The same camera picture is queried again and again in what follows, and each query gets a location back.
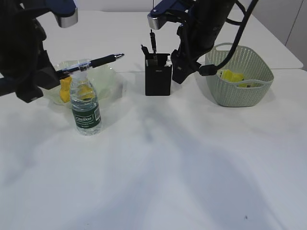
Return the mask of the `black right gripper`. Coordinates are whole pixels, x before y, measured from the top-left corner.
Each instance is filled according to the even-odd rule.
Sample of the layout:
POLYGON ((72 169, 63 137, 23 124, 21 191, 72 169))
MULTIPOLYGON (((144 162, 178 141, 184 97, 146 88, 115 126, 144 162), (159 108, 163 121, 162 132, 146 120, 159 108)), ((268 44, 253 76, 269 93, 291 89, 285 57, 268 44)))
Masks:
POLYGON ((182 84, 194 72, 215 72, 213 64, 201 65, 198 60, 212 50, 216 40, 216 24, 183 21, 177 29, 180 45, 171 54, 172 80, 182 84))

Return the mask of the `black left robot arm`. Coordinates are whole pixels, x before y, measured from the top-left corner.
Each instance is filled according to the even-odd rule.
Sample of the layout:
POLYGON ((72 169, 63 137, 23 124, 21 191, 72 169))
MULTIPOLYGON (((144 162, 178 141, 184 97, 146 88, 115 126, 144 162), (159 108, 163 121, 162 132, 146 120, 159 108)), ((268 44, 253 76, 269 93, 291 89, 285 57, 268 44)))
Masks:
POLYGON ((14 14, 0 17, 0 94, 15 93, 30 103, 43 96, 43 89, 60 81, 43 47, 46 33, 36 19, 14 14))

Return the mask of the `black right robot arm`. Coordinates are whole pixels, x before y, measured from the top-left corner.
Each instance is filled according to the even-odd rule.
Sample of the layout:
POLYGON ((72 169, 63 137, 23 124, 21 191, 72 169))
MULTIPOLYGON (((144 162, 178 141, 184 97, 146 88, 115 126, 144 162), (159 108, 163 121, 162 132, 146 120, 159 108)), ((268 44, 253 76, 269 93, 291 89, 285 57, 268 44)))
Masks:
POLYGON ((243 7, 239 1, 196 1, 195 5, 189 10, 189 15, 192 16, 191 20, 182 22, 177 30, 180 45, 171 54, 173 63, 172 80, 178 84, 182 84, 194 72, 198 72, 202 76, 210 76, 215 75, 218 70, 224 67, 232 58, 257 3, 257 0, 251 1, 248 9, 243 10, 244 17, 242 21, 237 22, 228 19, 228 15, 235 4, 238 7, 243 7), (239 26, 230 51, 226 58, 218 65, 210 64, 202 66, 198 63, 198 59, 213 49, 215 40, 225 22, 239 26))

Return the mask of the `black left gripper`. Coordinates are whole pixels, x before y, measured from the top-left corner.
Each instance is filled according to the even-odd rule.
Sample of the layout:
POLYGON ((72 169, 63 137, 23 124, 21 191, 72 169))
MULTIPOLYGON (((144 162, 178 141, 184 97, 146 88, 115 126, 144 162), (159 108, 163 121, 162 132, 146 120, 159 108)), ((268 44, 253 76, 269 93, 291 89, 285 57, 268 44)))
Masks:
POLYGON ((47 35, 36 18, 18 14, 0 15, 0 73, 6 81, 22 81, 32 73, 33 82, 20 84, 16 96, 31 103, 43 97, 40 88, 60 85, 43 41, 47 35))

